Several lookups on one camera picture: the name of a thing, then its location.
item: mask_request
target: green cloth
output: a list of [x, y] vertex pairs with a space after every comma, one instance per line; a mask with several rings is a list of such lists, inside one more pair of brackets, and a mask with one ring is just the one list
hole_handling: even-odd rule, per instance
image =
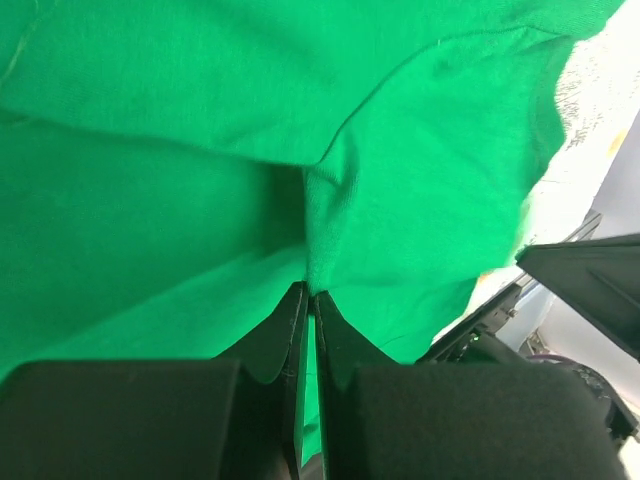
[[0, 378], [211, 357], [300, 279], [414, 361], [512, 250], [620, 3], [4, 0]]

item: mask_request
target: green fabric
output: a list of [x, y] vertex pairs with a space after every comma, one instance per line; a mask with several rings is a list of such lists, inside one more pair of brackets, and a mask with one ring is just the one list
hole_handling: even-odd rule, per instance
[[512, 250], [620, 3], [4, 0], [0, 378], [207, 358], [303, 278], [414, 361]]

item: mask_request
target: green garment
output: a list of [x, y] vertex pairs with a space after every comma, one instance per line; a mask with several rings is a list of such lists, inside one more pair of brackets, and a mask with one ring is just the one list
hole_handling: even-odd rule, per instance
[[0, 2], [0, 378], [208, 358], [300, 279], [414, 361], [514, 246], [620, 3]]

